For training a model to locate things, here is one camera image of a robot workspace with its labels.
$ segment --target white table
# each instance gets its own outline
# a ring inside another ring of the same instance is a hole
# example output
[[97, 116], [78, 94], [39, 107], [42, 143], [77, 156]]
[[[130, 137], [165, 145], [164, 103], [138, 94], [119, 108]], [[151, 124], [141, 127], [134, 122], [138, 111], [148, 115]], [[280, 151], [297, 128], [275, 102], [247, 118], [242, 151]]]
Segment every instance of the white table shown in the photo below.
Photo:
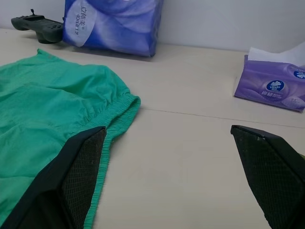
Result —
[[244, 53], [161, 44], [152, 59], [88, 54], [4, 29], [0, 41], [0, 65], [42, 48], [68, 61], [107, 65], [141, 97], [133, 125], [113, 144], [95, 229], [270, 228], [230, 128], [263, 129], [305, 153], [299, 141], [305, 116], [232, 96]]

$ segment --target white tissue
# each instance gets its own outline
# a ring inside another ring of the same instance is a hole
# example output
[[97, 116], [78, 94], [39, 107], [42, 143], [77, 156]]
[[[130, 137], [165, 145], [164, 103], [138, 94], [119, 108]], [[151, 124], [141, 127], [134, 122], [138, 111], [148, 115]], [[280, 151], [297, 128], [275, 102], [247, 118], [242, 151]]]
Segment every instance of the white tissue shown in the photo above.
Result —
[[251, 48], [248, 60], [291, 63], [296, 66], [302, 66], [305, 65], [305, 42], [282, 53], [271, 53]]

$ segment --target plastic packaging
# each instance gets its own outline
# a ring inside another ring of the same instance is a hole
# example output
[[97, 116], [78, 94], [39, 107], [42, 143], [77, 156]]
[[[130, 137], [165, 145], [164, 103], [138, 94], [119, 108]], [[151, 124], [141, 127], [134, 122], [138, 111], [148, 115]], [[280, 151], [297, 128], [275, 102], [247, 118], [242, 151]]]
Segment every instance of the plastic packaging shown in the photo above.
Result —
[[305, 68], [289, 63], [249, 61], [236, 80], [234, 96], [302, 112], [305, 108]]
[[66, 0], [63, 40], [154, 56], [163, 0]]

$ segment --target green fabric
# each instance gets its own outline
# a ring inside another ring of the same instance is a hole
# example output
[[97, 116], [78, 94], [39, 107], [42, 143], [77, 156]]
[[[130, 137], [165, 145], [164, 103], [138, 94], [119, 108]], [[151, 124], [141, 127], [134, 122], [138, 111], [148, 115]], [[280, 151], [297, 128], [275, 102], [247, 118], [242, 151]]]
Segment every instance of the green fabric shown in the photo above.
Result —
[[80, 131], [106, 126], [100, 169], [84, 228], [92, 227], [113, 139], [139, 107], [108, 67], [79, 65], [42, 50], [0, 67], [0, 225], [32, 180]]

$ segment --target black game controller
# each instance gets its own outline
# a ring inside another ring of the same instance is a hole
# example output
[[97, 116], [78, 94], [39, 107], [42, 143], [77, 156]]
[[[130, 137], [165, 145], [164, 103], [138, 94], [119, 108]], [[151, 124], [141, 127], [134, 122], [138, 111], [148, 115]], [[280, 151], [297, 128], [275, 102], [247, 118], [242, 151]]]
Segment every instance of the black game controller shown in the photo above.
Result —
[[22, 16], [11, 19], [11, 23], [17, 30], [34, 30], [39, 43], [52, 44], [62, 40], [63, 23], [45, 19], [42, 15]]

